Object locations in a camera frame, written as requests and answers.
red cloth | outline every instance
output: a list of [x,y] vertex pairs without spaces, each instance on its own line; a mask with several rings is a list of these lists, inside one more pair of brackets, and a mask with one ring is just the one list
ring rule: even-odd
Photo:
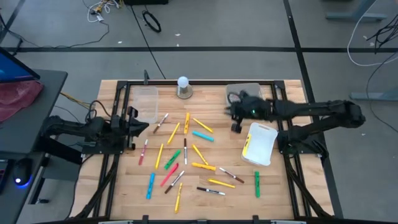
[[31,105],[42,89],[37,81],[0,84],[0,122]]

blue marker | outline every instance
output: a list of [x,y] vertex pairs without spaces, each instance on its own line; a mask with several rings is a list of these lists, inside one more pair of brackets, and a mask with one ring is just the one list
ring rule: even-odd
[[154,181],[155,181],[155,173],[152,173],[150,175],[150,181],[149,181],[148,192],[147,192],[147,199],[150,199],[150,195],[152,195],[152,189],[154,188]]
[[209,137],[209,136],[207,136],[206,134],[202,134],[202,133],[200,133],[200,132],[198,132],[198,131],[192,131],[192,134],[194,134],[194,135],[196,135],[196,136],[198,136],[198,137],[204,138],[204,139],[206,139],[207,141],[214,141],[214,139],[213,139],[212,137]]

blue light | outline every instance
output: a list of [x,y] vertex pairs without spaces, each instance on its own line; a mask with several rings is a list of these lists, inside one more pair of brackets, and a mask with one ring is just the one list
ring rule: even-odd
[[32,175],[30,175],[29,180],[26,182],[26,184],[24,184],[24,185],[17,185],[17,188],[18,188],[18,189],[25,189],[25,188],[30,184],[31,180],[32,180]]

red marker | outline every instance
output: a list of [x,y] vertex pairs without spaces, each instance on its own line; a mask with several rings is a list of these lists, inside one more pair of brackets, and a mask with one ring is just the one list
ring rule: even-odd
[[148,145],[148,139],[145,140],[144,148],[142,149],[141,156],[139,158],[138,165],[140,165],[140,166],[142,164],[142,160],[144,159],[144,153],[145,153],[145,149],[147,149],[147,145]]
[[166,181],[169,179],[169,177],[177,170],[178,168],[178,163],[176,163],[172,170],[170,170],[169,174],[167,174],[166,178],[162,181],[162,183],[160,184],[161,187],[163,187],[163,185],[166,183]]

green marker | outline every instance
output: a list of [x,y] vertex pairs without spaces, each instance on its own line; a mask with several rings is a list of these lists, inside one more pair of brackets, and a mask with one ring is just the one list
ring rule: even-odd
[[180,154],[181,150],[178,150],[175,152],[174,156],[167,162],[166,166],[164,166],[164,169],[167,170],[174,162],[174,160],[177,158],[177,156]]
[[256,197],[259,198],[260,197],[260,173],[258,171],[254,172],[254,175],[256,176],[256,180],[255,180],[255,185],[256,185]]

